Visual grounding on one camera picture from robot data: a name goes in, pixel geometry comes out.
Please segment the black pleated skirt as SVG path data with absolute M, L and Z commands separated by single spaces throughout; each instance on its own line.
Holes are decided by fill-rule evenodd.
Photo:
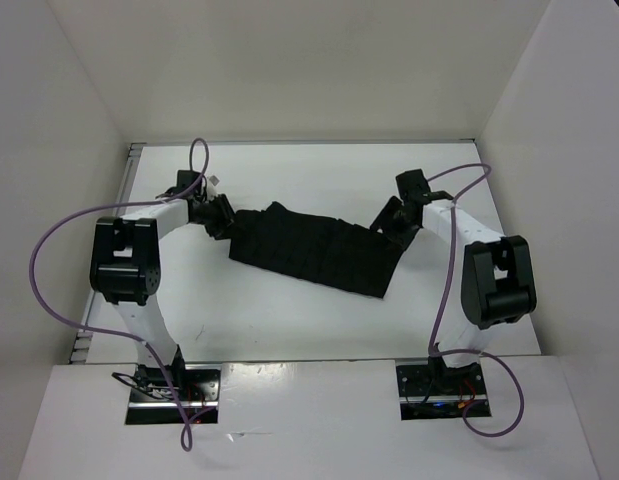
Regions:
M 293 212 L 278 202 L 265 210 L 237 211 L 230 239 L 234 261 L 379 299 L 403 255 L 379 232 Z

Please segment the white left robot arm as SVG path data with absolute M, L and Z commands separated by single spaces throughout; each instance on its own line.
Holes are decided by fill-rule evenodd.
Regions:
M 214 239 L 224 239 L 235 213 L 219 180 L 180 170 L 176 185 L 121 217 L 102 217 L 95 227 L 90 283 L 140 339 L 137 370 L 129 386 L 155 399 L 177 399 L 188 387 L 185 362 L 168 332 L 157 299 L 161 281 L 159 242 L 189 224 L 203 225 Z

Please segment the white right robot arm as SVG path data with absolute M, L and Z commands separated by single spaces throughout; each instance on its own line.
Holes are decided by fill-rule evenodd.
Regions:
M 489 166 L 482 170 L 454 195 L 432 190 L 420 169 L 405 171 L 396 176 L 398 195 L 388 200 L 370 226 L 403 251 L 422 230 L 449 246 L 443 294 L 428 345 L 427 380 L 439 393 L 451 392 L 469 376 L 491 341 L 491 330 L 518 322 L 537 305 L 528 242 L 487 227 L 458 206 L 491 173 Z M 466 324 L 440 341 L 456 272 Z

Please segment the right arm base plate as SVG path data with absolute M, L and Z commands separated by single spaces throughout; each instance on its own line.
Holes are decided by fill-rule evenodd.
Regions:
M 487 390 L 478 363 L 447 367 L 441 358 L 398 363 L 395 367 L 401 419 L 435 420 L 490 417 Z

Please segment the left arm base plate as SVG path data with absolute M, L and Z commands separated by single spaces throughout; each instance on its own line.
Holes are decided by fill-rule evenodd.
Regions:
M 114 372 L 112 377 L 130 388 L 126 425 L 182 424 L 175 396 L 159 369 L 138 366 L 133 375 Z M 187 364 L 173 385 L 186 416 L 193 417 L 194 424 L 217 422 L 220 364 Z

